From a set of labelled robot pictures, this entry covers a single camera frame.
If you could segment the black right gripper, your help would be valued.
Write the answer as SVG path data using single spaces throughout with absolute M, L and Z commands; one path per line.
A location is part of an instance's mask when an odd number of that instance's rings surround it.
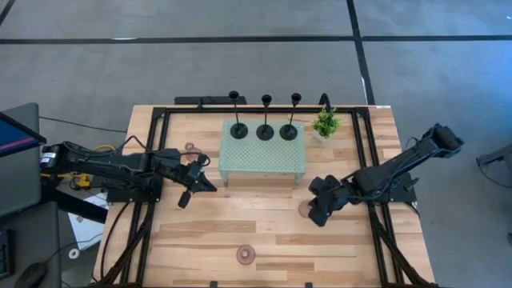
M 309 202 L 307 216 L 319 227 L 324 227 L 338 208 L 343 208 L 347 203 L 357 205 L 362 202 L 361 195 L 352 183 L 338 180 L 333 175 L 314 178 L 309 185 L 309 192 L 316 197 Z

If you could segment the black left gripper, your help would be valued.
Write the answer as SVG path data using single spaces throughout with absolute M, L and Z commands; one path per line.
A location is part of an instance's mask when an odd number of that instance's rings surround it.
M 181 164 L 182 153 L 177 149 L 164 149 L 162 151 L 162 164 L 165 168 L 165 175 L 168 179 L 182 184 L 186 191 L 184 191 L 178 200 L 178 206 L 185 209 L 189 204 L 192 192 L 216 192 L 217 187 L 214 186 L 205 176 L 203 172 L 191 180 L 187 177 L 187 165 Z

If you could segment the tall black metal candlestick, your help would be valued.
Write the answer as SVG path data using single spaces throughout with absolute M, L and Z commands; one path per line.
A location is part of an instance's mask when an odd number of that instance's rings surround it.
M 269 126 L 267 123 L 268 107 L 271 104 L 271 101 L 272 101 L 272 97 L 270 95 L 264 94 L 262 96 L 262 104 L 264 106 L 264 111 L 265 111 L 264 123 L 261 124 L 257 128 L 256 135 L 258 136 L 258 138 L 260 140 L 263 140 L 263 141 L 268 141 L 268 140 L 272 139 L 272 137 L 274 136 L 274 129 L 271 126 Z
M 287 124 L 283 125 L 279 131 L 281 138 L 284 140 L 287 140 L 287 141 L 294 140 L 294 139 L 296 139 L 296 137 L 298 135 L 297 128 L 292 124 L 292 121 L 293 121 L 293 117 L 294 117 L 295 107 L 300 103 L 301 100 L 302 100 L 302 96 L 299 93 L 293 93 L 291 95 L 291 104 L 293 107 L 292 114 L 290 116 L 289 122 Z
M 233 138 L 242 139 L 245 136 L 247 136 L 248 128 L 244 123 L 239 121 L 238 107 L 237 107 L 239 93 L 235 90 L 232 90 L 231 92 L 229 92 L 228 97 L 234 106 L 235 119 L 236 119 L 236 123 L 233 124 L 232 127 L 230 128 L 230 134 Z

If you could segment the green perforated metal shelf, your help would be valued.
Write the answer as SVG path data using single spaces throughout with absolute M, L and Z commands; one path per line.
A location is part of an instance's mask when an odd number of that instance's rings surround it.
M 242 139 L 236 139 L 230 133 L 235 120 L 225 120 L 222 124 L 218 164 L 221 179 L 227 182 L 230 173 L 292 174 L 299 183 L 306 173 L 304 124 L 293 122 L 298 136 L 287 141 L 279 135 L 279 129 L 286 124 L 284 121 L 268 122 L 275 131 L 270 140 L 261 140 L 256 135 L 260 121 L 252 119 L 244 123 L 248 135 Z

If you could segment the green plant white pot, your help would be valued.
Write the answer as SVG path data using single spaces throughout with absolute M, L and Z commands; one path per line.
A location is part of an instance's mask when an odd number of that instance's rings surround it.
M 335 116 L 335 108 L 326 107 L 313 120 L 314 137 L 320 142 L 326 142 L 342 125 L 342 120 Z

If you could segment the white paper sheet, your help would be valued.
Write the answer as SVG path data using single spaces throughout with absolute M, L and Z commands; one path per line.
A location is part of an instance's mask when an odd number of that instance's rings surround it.
M 85 198 L 85 201 L 108 210 L 109 204 L 106 201 L 106 196 L 107 193 L 99 193 L 95 196 L 91 195 Z M 72 213 L 68 213 L 68 217 L 74 232 L 75 241 L 78 242 L 78 248 L 80 250 L 87 250 L 89 247 L 102 240 L 104 230 L 103 223 L 92 221 Z

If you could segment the black stand beam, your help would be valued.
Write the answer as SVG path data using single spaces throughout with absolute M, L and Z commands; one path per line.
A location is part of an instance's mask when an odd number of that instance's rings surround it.
M 41 203 L 55 202 L 60 210 L 104 224 L 107 209 L 96 206 L 57 189 L 59 178 L 41 177 Z

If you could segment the grey desk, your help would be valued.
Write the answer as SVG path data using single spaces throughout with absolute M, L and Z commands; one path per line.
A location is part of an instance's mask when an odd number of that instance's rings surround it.
M 32 206 L 0 218 L 0 230 L 10 230 L 14 240 L 14 274 L 0 280 L 0 288 L 14 288 L 19 276 L 31 264 L 45 263 L 46 275 L 39 288 L 61 288 L 61 260 L 58 208 L 54 202 Z

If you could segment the black computer mouse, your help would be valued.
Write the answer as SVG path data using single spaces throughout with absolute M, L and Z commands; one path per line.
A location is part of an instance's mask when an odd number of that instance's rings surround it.
M 46 273 L 46 264 L 35 262 L 24 269 L 16 280 L 14 288 L 38 288 Z

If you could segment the blue screen monitor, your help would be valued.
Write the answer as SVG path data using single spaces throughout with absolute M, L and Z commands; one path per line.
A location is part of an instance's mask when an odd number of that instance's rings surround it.
M 46 138 L 0 112 L 0 158 L 46 144 Z

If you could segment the black keyboard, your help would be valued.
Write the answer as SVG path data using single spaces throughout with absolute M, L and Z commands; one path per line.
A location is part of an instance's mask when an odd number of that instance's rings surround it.
M 0 230 L 0 279 L 8 278 L 14 272 L 14 256 L 10 248 L 10 232 Z

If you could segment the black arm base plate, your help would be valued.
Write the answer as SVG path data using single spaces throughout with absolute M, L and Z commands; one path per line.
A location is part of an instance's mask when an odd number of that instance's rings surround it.
M 162 193 L 162 178 L 138 178 L 133 182 L 107 179 L 102 187 L 108 190 L 108 202 L 158 202 Z
M 419 178 L 412 178 L 410 173 L 405 173 L 392 181 L 390 187 L 382 193 L 374 202 L 406 202 L 417 201 L 414 185 Z

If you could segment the black aluminium table frame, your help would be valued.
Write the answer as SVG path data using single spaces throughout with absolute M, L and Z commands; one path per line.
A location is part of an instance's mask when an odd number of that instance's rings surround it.
M 196 194 L 181 209 L 182 187 L 165 182 L 155 207 L 144 286 L 208 286 L 212 281 L 221 287 L 378 286 L 365 205 L 345 206 L 324 227 L 298 212 L 311 197 L 308 186 L 314 178 L 342 177 L 402 149 L 388 106 L 370 107 L 358 130 L 345 107 L 339 112 L 342 127 L 327 142 L 313 136 L 314 106 L 294 115 L 306 132 L 306 173 L 300 183 L 290 174 L 232 174 L 224 182 L 218 172 L 222 124 L 234 112 L 228 106 L 174 106 L 165 144 L 182 149 L 192 142 L 208 154 L 206 176 L 217 191 Z M 236 259 L 242 245 L 256 253 L 247 266 Z

